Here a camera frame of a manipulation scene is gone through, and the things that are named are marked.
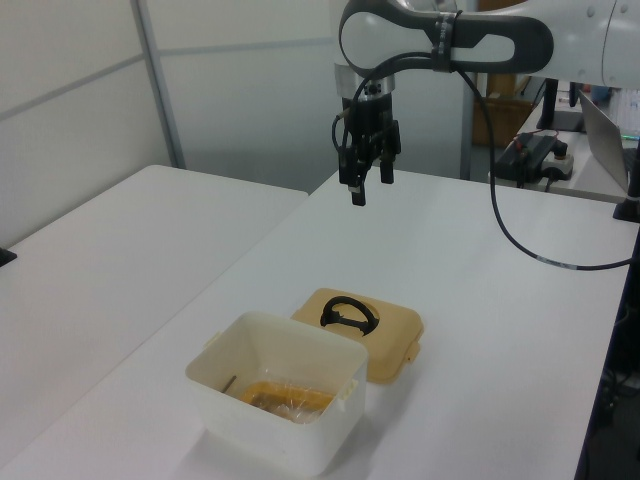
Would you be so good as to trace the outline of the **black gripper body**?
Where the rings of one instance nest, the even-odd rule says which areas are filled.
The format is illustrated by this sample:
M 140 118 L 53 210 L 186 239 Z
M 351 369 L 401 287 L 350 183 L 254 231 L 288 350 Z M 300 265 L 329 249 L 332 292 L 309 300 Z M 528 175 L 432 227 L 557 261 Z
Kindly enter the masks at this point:
M 347 120 L 347 129 L 353 144 L 363 139 L 391 139 L 396 141 L 396 121 L 393 118 L 392 95 L 373 100 L 358 101 L 355 116 Z

